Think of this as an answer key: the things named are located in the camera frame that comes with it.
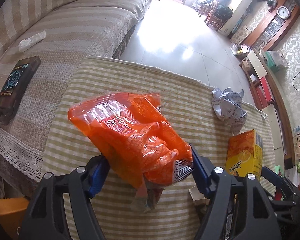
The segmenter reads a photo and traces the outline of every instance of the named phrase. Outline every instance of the orange plastic bag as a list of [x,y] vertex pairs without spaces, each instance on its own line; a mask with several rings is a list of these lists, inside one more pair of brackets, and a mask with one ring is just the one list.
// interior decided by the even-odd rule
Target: orange plastic bag
[[116,93],[71,107],[68,118],[123,180],[136,189],[145,180],[164,188],[191,173],[179,170],[192,153],[159,111],[158,93]]

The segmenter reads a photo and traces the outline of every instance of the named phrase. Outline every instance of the white tiled floor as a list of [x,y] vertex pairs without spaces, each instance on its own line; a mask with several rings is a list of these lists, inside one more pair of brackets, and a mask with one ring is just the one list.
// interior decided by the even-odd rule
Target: white tiled floor
[[205,84],[240,92],[254,105],[249,82],[229,49],[230,41],[190,7],[154,0],[131,36],[121,60],[159,67]]

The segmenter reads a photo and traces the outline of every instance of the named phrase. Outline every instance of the crumpled paper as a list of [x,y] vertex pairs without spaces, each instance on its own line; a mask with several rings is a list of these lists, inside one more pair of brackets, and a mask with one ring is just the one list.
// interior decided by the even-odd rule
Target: crumpled paper
[[22,40],[19,43],[19,52],[24,52],[27,49],[31,48],[34,44],[37,44],[39,41],[42,41],[46,37],[46,31],[37,33],[36,35],[31,36],[25,40]]
[[233,135],[239,134],[247,119],[247,112],[241,108],[243,89],[240,93],[231,88],[221,91],[216,88],[212,91],[212,107],[217,117],[231,126]]

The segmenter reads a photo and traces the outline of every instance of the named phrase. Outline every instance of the orange and yellow drink carton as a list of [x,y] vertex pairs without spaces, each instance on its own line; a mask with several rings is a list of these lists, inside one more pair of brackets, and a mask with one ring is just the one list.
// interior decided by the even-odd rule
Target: orange and yellow drink carton
[[262,147],[262,137],[254,129],[231,137],[228,143],[226,171],[239,177],[253,173],[260,180]]

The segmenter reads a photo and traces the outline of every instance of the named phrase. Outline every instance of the white lace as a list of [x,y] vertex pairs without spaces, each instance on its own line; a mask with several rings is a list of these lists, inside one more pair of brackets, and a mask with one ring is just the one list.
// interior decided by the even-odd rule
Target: white lace
[[25,145],[1,128],[0,154],[23,174],[40,181],[43,152]]

